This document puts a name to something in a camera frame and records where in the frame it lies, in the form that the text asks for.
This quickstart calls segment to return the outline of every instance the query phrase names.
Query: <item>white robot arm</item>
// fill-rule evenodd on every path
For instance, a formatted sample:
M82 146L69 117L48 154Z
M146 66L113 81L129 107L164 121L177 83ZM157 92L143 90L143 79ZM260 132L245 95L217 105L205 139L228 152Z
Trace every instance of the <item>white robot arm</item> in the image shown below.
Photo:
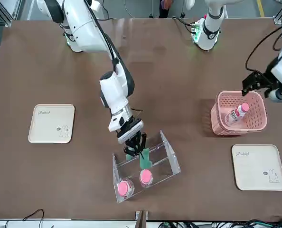
M134 80L92 10L96 8L100 12L100 3L95 0L37 1L41 11L54 22L60 23L73 51L108 52L113 71L107 72L100 79L101 101L111 112L108 129L117 132L120 144L126 144L125 153L131 156L141 154L146 142L146 134L141 133L143 121L132 115L127 99L134 91Z
M186 0L190 10L195 0ZM192 40L203 50L210 50L217 42L220 26L225 16L224 5L234 4L243 0L205 0L208 6L206 18L201 18L193 24Z
M37 0L39 10L59 23L67 44L74 52L107 51L100 34L88 18L85 4L80 0ZM93 0L91 8L97 18L104 19L101 4Z
M265 98L274 102L282 102L282 51L268 65L264 73L254 70L245 80L242 81L242 95L249 91L267 88Z

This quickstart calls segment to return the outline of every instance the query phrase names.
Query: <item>clear acrylic holder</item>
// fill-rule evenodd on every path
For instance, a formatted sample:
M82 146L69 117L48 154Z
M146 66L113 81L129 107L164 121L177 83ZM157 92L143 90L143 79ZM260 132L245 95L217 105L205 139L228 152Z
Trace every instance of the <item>clear acrylic holder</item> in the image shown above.
M117 155L113 153L113 186L118 203L181 172L176 154L162 131L155 137L147 139L145 148L150 149L152 167L149 170L153 175L153 182L147 188L143 187L139 180L141 172L139 157L128 161L124 152ZM118 184L125 179L131 180L134 184L134 193L130 197L122 197L118 192Z

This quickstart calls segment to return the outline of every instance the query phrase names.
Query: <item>pink bottle cap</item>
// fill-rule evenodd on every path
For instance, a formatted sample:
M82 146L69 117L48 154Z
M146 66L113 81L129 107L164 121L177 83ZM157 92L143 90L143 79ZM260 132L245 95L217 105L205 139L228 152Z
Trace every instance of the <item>pink bottle cap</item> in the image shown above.
M118 185L118 192L121 196L125 196L128 192L128 184L125 181L121 181Z
M250 109L250 106L249 106L248 103L243 103L243 104L241 105L241 110L242 110L244 113L246 113L247 111L249 111L249 109Z
M142 170L140 174L140 179L143 183L149 183L151 180L151 171L149 170Z

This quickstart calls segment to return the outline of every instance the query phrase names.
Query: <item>pink basket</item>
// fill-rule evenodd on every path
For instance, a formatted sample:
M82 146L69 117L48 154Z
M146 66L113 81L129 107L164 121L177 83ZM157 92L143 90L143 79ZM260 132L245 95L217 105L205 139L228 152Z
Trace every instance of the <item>pink basket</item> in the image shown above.
M227 126L224 122L225 116L244 102L250 105L250 110L241 121L233 126ZM218 135L242 135L262 131L268 122L260 94L249 92L246 96L242 96L241 91L220 92L211 110L211 120L213 132Z

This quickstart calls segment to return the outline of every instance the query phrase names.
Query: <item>brown table surface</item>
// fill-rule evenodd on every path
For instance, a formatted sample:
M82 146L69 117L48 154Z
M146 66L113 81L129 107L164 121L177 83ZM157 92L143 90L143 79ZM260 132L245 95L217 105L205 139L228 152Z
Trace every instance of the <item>brown table surface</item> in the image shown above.
M241 191L234 181L231 146L275 144L282 160L282 104L266 100L269 122L261 133L215 137L209 112L221 90L241 90L244 63L275 27L272 19L226 19L217 45L203 52L172 19L106 21L136 88L130 105L143 109L148 136L165 133L181 173L130 201L117 204L109 111L99 99L99 78L111 70L106 53L74 53L49 21L14 21L0 47L0 219L36 209L45 218L277 220L282 192ZM264 70L276 56L264 42L250 66ZM37 104L75 105L68 144L31 144L28 131Z

